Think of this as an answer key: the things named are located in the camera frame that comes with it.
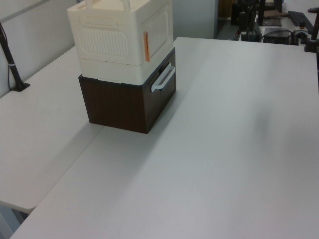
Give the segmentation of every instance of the black stand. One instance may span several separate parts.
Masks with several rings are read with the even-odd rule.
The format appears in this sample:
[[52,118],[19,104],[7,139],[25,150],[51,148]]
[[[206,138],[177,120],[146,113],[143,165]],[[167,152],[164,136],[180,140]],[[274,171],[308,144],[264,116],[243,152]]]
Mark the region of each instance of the black stand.
[[258,25],[260,26],[282,26],[280,19],[264,19],[266,0],[260,0],[258,10]]
[[319,8],[316,10],[317,16],[314,24],[314,30],[311,35],[310,39],[307,39],[306,45],[305,45],[305,52],[313,52],[316,53],[318,49],[318,41],[317,41],[317,36],[318,36],[318,30],[319,30]]
[[8,61],[8,65],[11,69],[12,75],[13,75],[14,80],[15,80],[15,87],[12,88],[12,90],[21,92],[24,89],[28,88],[30,86],[30,84],[24,83],[21,80],[18,69],[16,68],[15,62],[14,62],[13,57],[11,55],[11,52],[10,52],[10,49],[8,46],[8,41],[6,39],[6,35],[5,35],[4,29],[1,25],[1,23],[0,23],[0,44],[1,44],[4,55],[6,57],[6,60]]

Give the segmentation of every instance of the floor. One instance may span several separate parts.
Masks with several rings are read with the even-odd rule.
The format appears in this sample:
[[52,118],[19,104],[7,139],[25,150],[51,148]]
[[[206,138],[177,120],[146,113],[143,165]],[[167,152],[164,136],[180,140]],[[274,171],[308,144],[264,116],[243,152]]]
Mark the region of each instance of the floor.
[[219,40],[234,40],[238,26],[230,24],[230,20],[219,19],[217,22],[217,37]]

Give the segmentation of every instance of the white plastic storage box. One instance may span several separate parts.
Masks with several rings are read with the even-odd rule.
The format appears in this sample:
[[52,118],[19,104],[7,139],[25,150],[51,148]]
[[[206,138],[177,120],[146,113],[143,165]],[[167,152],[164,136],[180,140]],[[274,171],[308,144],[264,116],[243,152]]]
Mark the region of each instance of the white plastic storage box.
[[83,77],[142,85],[173,50],[172,0],[86,0],[68,17]]

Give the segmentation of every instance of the black keyboard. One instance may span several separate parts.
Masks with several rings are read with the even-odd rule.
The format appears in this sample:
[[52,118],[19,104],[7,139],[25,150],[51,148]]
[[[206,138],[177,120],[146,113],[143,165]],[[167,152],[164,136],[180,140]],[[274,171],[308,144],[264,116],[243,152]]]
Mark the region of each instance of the black keyboard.
[[309,22],[308,18],[302,13],[297,11],[288,11],[291,21],[295,26],[299,26],[301,21],[304,21],[306,28],[310,35],[313,34],[314,26]]

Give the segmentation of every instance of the handle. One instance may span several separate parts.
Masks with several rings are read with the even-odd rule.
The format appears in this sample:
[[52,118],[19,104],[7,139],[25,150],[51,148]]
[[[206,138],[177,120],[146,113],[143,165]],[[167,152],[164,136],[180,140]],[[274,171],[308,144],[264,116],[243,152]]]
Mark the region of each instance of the handle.
[[121,0],[124,5],[124,11],[131,11],[130,0]]
[[152,84],[151,91],[154,92],[155,90],[161,90],[165,87],[165,85],[168,83],[170,78],[174,75],[175,73],[175,67],[173,67],[170,63],[169,65],[163,70],[161,75],[157,78],[157,80]]
[[[124,11],[131,11],[131,4],[130,0],[121,0],[124,6]],[[93,8],[93,0],[85,0],[86,9],[92,9]]]

